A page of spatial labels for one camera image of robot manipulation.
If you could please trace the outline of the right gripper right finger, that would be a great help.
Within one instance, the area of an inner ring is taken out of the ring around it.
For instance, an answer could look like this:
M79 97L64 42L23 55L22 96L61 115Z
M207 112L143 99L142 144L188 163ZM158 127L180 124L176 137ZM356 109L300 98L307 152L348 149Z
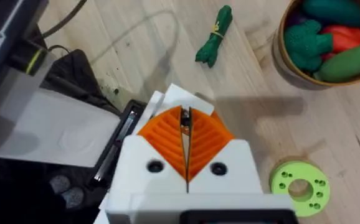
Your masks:
M250 144L237 139L219 119L190 110L187 162L189 194L261 194Z

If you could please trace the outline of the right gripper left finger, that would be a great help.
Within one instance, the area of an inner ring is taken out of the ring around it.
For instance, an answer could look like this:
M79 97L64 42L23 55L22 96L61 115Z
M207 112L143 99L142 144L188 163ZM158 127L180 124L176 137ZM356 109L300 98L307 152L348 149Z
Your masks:
M135 196L186 195L180 106L149 120L123 142L108 207L129 207Z

